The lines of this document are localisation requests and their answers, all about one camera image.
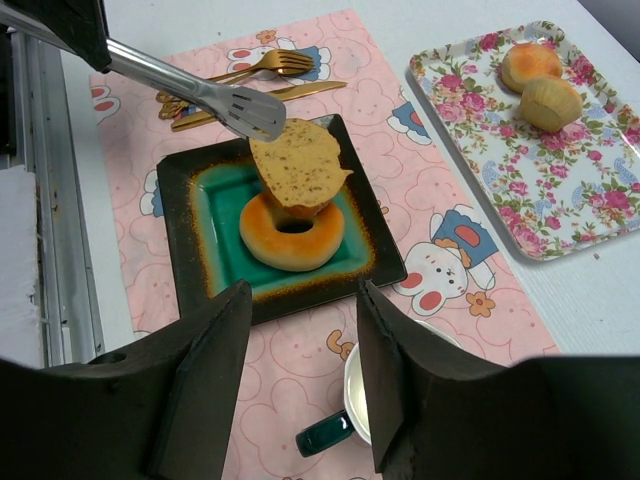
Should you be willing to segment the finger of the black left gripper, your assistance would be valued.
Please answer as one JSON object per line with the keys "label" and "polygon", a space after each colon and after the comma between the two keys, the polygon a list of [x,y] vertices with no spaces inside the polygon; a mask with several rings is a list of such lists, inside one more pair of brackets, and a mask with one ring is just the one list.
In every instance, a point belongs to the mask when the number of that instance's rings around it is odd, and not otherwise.
{"label": "finger of the black left gripper", "polygon": [[94,70],[106,72],[111,66],[103,1],[9,0],[2,1],[1,5],[46,27],[59,43]]}

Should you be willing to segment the brown bread slice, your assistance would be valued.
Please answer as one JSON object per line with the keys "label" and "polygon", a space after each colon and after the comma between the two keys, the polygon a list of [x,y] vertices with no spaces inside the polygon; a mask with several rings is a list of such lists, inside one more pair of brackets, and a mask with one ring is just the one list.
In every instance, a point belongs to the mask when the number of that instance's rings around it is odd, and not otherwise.
{"label": "brown bread slice", "polygon": [[276,140],[251,139],[249,145],[267,192],[296,218],[317,215],[352,174],[341,166],[338,141],[309,120],[289,118]]}

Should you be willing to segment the ring donut bread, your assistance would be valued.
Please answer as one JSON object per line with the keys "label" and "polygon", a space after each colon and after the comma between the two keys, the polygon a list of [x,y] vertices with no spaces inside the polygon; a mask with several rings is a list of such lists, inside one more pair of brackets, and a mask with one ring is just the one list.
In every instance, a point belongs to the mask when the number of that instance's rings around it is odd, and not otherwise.
{"label": "ring donut bread", "polygon": [[344,238],[344,215],[334,202],[310,219],[297,219],[261,193],[240,214],[239,231],[250,253],[276,269],[304,272],[326,264]]}

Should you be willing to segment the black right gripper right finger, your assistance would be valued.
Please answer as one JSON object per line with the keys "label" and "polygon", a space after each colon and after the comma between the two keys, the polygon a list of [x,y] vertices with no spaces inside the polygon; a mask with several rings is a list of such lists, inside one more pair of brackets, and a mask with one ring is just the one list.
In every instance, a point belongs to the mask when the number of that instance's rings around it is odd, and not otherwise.
{"label": "black right gripper right finger", "polygon": [[371,282],[357,327],[374,465],[386,479],[635,479],[639,360],[504,367],[403,314]]}

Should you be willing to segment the steel serving tongs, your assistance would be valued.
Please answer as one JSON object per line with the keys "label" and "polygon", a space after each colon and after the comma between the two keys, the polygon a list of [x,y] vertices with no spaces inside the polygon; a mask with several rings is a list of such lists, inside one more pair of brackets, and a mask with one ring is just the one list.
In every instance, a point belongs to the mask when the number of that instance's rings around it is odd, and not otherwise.
{"label": "steel serving tongs", "polygon": [[197,105],[239,136],[271,142],[284,129],[284,104],[264,92],[204,80],[113,39],[106,44],[112,71]]}

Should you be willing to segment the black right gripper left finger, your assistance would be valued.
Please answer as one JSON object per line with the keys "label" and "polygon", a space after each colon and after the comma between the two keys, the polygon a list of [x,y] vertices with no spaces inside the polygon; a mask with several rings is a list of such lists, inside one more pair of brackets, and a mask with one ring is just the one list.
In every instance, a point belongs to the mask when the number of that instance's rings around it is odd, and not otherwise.
{"label": "black right gripper left finger", "polygon": [[252,320],[239,281],[89,363],[1,364],[5,479],[218,479]]}

